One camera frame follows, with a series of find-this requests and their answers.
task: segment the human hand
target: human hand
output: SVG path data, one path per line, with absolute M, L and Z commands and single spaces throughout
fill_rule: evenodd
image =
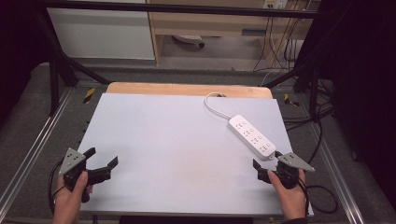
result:
M 53 216 L 53 224 L 72 224 L 78 223 L 78 213 L 81 207 L 81 196 L 85 188 L 87 188 L 88 173 L 82 172 L 73 189 L 70 191 L 64 188 L 64 177 L 59 176 L 57 189 L 62 188 L 55 195 L 55 213 Z M 88 187 L 88 192 L 92 191 L 92 187 Z
M 268 176 L 279 197 L 285 219 L 305 217 L 305 194 L 303 190 L 298 185 L 293 189 L 285 189 L 279 177 L 272 171 L 268 171 Z M 301 169 L 299 170 L 299 177 L 305 183 L 305 174 Z

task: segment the power cord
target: power cord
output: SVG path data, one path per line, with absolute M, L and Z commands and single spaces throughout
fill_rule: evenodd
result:
M 271 49 L 271 51 L 273 52 L 274 57 L 275 57 L 276 61 L 279 63 L 280 67 L 286 69 L 286 67 L 284 67 L 284 66 L 282 65 L 282 63 L 280 63 L 280 60 L 277 58 L 277 52 L 279 51 L 279 49 L 280 49 L 282 46 L 280 46 L 279 49 L 277 49 L 276 52 L 275 52 L 274 40 L 273 40 L 273 38 L 272 38 L 272 28 L 273 28 L 273 25 L 274 25 L 274 18 L 271 17 L 270 41 L 272 41 L 272 45 L 271 45 L 271 43 L 270 43 L 270 49 Z
M 279 75 L 279 73 L 281 73 L 282 70 L 284 70 L 284 69 L 281 68 L 281 69 L 275 74 L 275 77 L 276 77 L 277 75 Z M 265 75 L 265 77 L 262 79 L 262 84 L 260 84 L 259 87 L 262 87 L 262 85 L 264 84 L 265 79 L 266 79 L 271 73 L 273 73 L 273 72 L 275 72 L 275 69 L 271 70 L 270 72 L 267 73 L 267 75 Z
M 224 113 L 218 111 L 217 109 L 215 109 L 215 108 L 213 108 L 212 106 L 210 106 L 209 103 L 207 102 L 207 98 L 208 98 L 209 96 L 215 95 L 215 94 L 216 94 L 217 96 L 220 96 L 220 97 L 225 97 L 225 95 L 222 94 L 222 93 L 215 92 L 215 91 L 210 92 L 210 93 L 205 97 L 205 105 L 206 105 L 207 108 L 209 108 L 212 112 L 215 112 L 215 114 L 218 114 L 218 115 L 220 115 L 220 116 L 222 116 L 222 117 L 224 117 L 224 118 L 226 118 L 226 119 L 231 119 L 232 117 L 231 117 L 230 115 L 227 115 L 227 114 L 224 114 Z
M 307 162 L 308 164 L 310 164 L 312 162 L 312 160 L 315 158 L 315 156 L 316 156 L 316 154 L 318 152 L 318 149 L 320 147 L 321 140 L 322 140 L 323 130 L 322 130 L 322 125 L 321 125 L 320 120 L 332 113 L 332 107 L 326 108 L 326 109 L 324 109 L 322 111 L 322 107 L 325 106 L 325 105 L 328 105 L 328 104 L 330 104 L 330 101 L 320 105 L 319 108 L 318 108 L 319 140 L 318 140 L 318 143 L 317 143 L 317 145 L 316 145 L 316 147 L 314 149 L 314 152 L 312 153 L 310 159 Z M 301 126 L 303 126 L 306 123 L 309 123 L 311 121 L 315 121 L 315 119 L 309 118 L 309 117 L 305 117 L 305 118 L 284 118 L 284 119 L 288 119 L 288 120 L 285 121 L 285 125 L 294 124 L 294 126 L 292 128 L 289 128 L 288 131 L 293 130 L 293 129 L 298 128 L 298 127 L 301 127 Z M 323 186 L 320 186 L 320 185 L 305 186 L 304 189 L 303 189 L 302 186 L 300 186 L 300 188 L 302 188 L 304 193 L 306 191 L 308 193 L 312 193 L 312 190 L 310 190 L 310 189 L 323 189 L 323 190 L 327 191 L 332 196 L 332 199 L 334 201 L 334 208 L 331 209 L 331 210 L 325 210 L 325 209 L 319 208 L 317 205 L 315 205 L 314 203 L 311 202 L 312 207 L 315 208 L 316 210 L 318 210 L 319 212 L 324 213 L 324 214 L 333 214 L 333 213 L 335 213 L 338 210 L 337 198 L 335 197 L 335 195 L 332 193 L 331 190 L 329 190 L 329 189 L 327 189 L 327 188 L 325 188 Z
M 62 165 L 64 160 L 60 160 L 56 162 L 56 164 L 52 167 L 52 170 L 50 171 L 49 174 L 49 183 L 48 183 L 48 188 L 47 188 L 47 193 L 48 193 L 48 200 L 49 200 L 49 209 L 52 212 L 52 214 L 55 211 L 55 202 L 54 202 L 54 197 L 55 195 L 59 192 L 59 190 L 63 189 L 65 186 L 61 187 L 60 189 L 57 189 L 53 194 L 52 194 L 52 182 L 53 182 L 53 177 L 55 175 L 56 170 Z
M 267 33 L 268 23 L 269 23 L 269 22 L 270 22 L 270 18 L 268 17 L 268 18 L 267 18 L 267 25 L 265 26 L 265 35 L 266 35 L 266 33 Z M 265 40 L 266 40 L 266 37 L 264 37 L 264 44 L 262 45 L 262 55 L 264 55 Z M 262 60 L 262 55 L 260 56 L 260 58 L 259 58 L 259 60 L 257 61 L 256 65 L 254 66 L 253 72 L 257 72 L 257 71 L 256 71 L 256 68 L 257 68 L 257 65 L 259 65 L 260 61 Z

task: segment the white tabletop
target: white tabletop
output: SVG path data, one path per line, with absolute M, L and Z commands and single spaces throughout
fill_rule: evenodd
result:
M 87 167 L 120 164 L 95 185 L 81 211 L 118 215 L 280 215 L 275 190 L 257 179 L 260 161 L 212 113 L 203 96 L 105 93 L 78 149 L 96 147 Z M 282 153 L 291 152 L 276 100 L 209 98 L 231 116 L 240 114 Z

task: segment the power outlet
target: power outlet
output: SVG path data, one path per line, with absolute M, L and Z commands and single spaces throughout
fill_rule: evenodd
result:
M 244 117 L 236 115 L 229 120 L 229 128 L 262 161 L 274 158 L 276 146 Z
M 276 0 L 264 0 L 264 4 L 262 5 L 262 8 L 273 9 L 275 8 L 275 5 L 276 5 Z
M 275 9 L 285 9 L 286 4 L 288 3 L 288 0 L 276 0 Z

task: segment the gray carpet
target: gray carpet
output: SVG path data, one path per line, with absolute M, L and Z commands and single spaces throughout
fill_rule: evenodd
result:
M 241 72 L 198 72 L 184 70 L 110 70 L 95 69 L 100 75 L 117 81 L 133 82 L 158 82 L 158 83 L 194 83 L 194 84 L 224 84 L 258 86 L 262 83 L 263 73 Z M 283 86 L 289 86 L 292 80 Z M 51 218 L 47 201 L 47 181 L 51 167 L 60 160 L 65 151 L 78 147 L 84 135 L 83 130 L 88 127 L 87 121 L 92 117 L 99 101 L 101 92 L 106 86 L 96 88 L 91 101 L 82 103 L 89 87 L 78 87 L 74 90 L 66 110 L 44 146 L 31 173 L 28 175 L 20 193 L 10 207 L 7 217 L 34 217 Z M 274 90 L 274 97 L 278 100 L 283 117 L 303 117 L 304 111 L 300 106 L 286 105 L 283 92 Z M 35 141 L 41 127 L 44 125 L 50 111 L 49 76 L 45 68 L 37 68 L 31 83 L 23 94 L 21 101 L 14 108 L 6 124 L 0 130 L 0 152 L 2 158 L 0 190 L 4 191 L 27 150 Z M 336 158 L 351 188 L 352 194 L 367 223 L 396 223 L 396 215 L 389 202 L 375 183 L 364 163 L 351 159 L 351 152 L 346 139 L 337 123 L 332 117 L 323 119 L 323 132 L 332 154 Z M 307 160 L 316 146 L 309 125 L 289 132 L 293 150 L 303 159 Z M 316 168 L 314 174 L 307 175 L 308 185 L 322 185 L 336 193 L 329 178 L 328 171 L 323 165 L 320 153 L 315 157 L 312 165 Z M 320 190 L 313 192 L 311 200 L 323 209 L 331 209 L 333 201 L 329 194 Z M 99 217 L 111 219 L 117 217 Z M 310 218 L 313 223 L 348 223 L 344 208 L 339 204 L 335 214 L 326 215 L 315 211 L 315 216 Z

